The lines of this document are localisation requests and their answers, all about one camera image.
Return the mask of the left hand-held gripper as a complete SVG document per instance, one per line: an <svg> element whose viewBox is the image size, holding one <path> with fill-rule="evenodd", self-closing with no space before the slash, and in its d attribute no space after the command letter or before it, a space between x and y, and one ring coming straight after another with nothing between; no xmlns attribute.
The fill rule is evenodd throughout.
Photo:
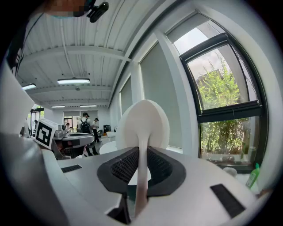
<svg viewBox="0 0 283 226"><path fill-rule="evenodd" d="M48 119L39 119L36 127L35 142L45 148L52 148L53 139L72 141L73 147L94 147L92 133L69 132L66 135L64 125L57 124Z"/></svg>

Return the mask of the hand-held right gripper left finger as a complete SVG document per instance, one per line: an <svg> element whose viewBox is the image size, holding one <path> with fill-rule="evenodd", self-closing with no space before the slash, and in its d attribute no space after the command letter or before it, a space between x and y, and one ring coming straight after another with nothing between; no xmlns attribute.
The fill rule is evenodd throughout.
<svg viewBox="0 0 283 226"><path fill-rule="evenodd" d="M86 158L56 160L42 151L48 179L67 226L132 226L128 184L138 164L138 147Z"/></svg>

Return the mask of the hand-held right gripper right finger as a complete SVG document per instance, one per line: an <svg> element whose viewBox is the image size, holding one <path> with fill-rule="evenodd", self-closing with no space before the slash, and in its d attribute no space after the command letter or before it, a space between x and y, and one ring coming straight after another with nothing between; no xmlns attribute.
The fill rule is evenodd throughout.
<svg viewBox="0 0 283 226"><path fill-rule="evenodd" d="M132 226L219 226L247 224L257 198L245 185L199 158L148 147L152 185Z"/></svg>

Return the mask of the white round brush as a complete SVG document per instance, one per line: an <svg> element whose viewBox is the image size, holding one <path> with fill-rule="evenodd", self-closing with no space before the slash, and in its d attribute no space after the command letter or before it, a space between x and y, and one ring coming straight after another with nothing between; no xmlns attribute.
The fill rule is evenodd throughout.
<svg viewBox="0 0 283 226"><path fill-rule="evenodd" d="M148 190L148 146L167 148L170 126L164 110L151 100L141 100L133 104L122 115L116 135L116 147L121 150L138 147L138 172L135 201L137 217L147 204Z"/></svg>

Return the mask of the person's left hand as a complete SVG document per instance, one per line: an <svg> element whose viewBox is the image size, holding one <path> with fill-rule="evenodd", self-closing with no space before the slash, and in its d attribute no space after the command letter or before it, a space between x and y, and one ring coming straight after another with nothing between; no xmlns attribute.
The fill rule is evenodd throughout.
<svg viewBox="0 0 283 226"><path fill-rule="evenodd" d="M52 152L57 160L72 158L72 141L54 140L52 144Z"/></svg>

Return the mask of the white fluffy sponge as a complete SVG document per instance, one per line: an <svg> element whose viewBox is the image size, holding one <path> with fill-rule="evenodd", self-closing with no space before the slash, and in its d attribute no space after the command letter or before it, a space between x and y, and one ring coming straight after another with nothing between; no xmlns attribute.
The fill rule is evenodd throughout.
<svg viewBox="0 0 283 226"><path fill-rule="evenodd" d="M223 170L233 177L237 176L237 170L233 167L225 167L225 168L223 168Z"/></svg>

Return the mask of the narrow grey roller blind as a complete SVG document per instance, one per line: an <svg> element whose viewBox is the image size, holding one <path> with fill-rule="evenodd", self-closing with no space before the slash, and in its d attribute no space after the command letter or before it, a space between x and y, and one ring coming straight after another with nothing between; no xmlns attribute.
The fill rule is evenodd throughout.
<svg viewBox="0 0 283 226"><path fill-rule="evenodd" d="M120 92L122 115L132 105L131 77L128 78Z"/></svg>

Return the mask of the green plastic bottle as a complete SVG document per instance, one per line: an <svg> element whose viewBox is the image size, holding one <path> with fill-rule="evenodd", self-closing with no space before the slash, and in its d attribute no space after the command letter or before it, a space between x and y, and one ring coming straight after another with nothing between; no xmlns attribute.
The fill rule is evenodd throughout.
<svg viewBox="0 0 283 226"><path fill-rule="evenodd" d="M250 173L249 178L245 184L246 187L251 188L256 182L259 174L260 174L260 165L256 163L255 169Z"/></svg>

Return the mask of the wide grey roller blind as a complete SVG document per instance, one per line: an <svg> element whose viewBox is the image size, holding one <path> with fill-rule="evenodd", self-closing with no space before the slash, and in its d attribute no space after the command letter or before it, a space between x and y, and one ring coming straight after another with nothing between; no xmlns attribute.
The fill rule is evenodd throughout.
<svg viewBox="0 0 283 226"><path fill-rule="evenodd" d="M145 99L156 102L170 126L169 145L182 148L180 112L168 63L157 43L140 63Z"/></svg>

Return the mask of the white ceiling pipe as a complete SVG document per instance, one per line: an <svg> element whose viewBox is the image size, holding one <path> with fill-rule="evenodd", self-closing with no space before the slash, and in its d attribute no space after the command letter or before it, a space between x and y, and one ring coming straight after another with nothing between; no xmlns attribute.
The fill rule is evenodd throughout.
<svg viewBox="0 0 283 226"><path fill-rule="evenodd" d="M63 28L63 20L62 19L60 19L60 31L61 31L61 39L62 39L62 44L63 44L65 58L66 58L68 67L69 67L69 69L71 71L71 74L73 75L73 77L75 77L74 72L73 72L73 68L72 68L71 63L69 61L68 51L67 51L67 48L66 48L65 36L64 36L64 28Z"/></svg>

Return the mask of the black framed window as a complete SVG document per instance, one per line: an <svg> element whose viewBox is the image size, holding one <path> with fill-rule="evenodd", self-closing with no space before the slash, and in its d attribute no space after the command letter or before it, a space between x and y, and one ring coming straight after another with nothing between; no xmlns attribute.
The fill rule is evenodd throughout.
<svg viewBox="0 0 283 226"><path fill-rule="evenodd" d="M232 70L240 89L241 102L226 107L202 110L202 101L197 81L200 76L205 74L204 67L209 67L208 60L211 60L217 69L220 68L217 63L217 58L213 55L214 51L220 52ZM231 162L225 164L221 161L215 162L202 158L219 167L234 167L240 173L252 172L255 169L256 163L261 165L263 161L268 136L268 108L261 78L247 52L235 38L227 33L222 33L187 50L180 55L180 61L186 72L194 98L199 133L199 157L202 158L200 138L201 123L258 116L258 140L254 160L251 164L232 164Z"/></svg>

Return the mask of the person's black printed shirt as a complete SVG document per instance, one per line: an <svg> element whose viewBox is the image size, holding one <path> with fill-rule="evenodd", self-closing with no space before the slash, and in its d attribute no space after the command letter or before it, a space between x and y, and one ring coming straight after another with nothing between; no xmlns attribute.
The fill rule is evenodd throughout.
<svg viewBox="0 0 283 226"><path fill-rule="evenodd" d="M24 22L24 24L20 27L20 29L16 33L15 37L12 39L10 46L8 48L6 59L13 75L16 75L19 65L19 60L23 52L27 25L28 25L28 21Z"/></svg>

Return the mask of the green bushes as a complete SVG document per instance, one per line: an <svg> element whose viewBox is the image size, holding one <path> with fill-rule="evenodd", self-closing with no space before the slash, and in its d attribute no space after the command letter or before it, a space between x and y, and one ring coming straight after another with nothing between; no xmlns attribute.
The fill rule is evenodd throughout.
<svg viewBox="0 0 283 226"><path fill-rule="evenodd" d="M213 55L220 68L208 60L209 67L204 67L205 74L197 81L202 110L241 102L232 70L219 51L214 51ZM251 164L256 153L258 127L258 116L201 123L201 157L225 164Z"/></svg>

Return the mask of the short grey roller blind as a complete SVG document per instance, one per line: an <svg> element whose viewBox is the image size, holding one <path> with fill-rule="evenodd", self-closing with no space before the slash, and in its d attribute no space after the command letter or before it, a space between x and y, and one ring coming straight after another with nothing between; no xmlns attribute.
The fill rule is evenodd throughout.
<svg viewBox="0 0 283 226"><path fill-rule="evenodd" d="M199 11L194 11L186 18L178 22L167 33L167 37L171 43L174 43L186 33L196 28L197 26L209 21L210 18L201 14Z"/></svg>

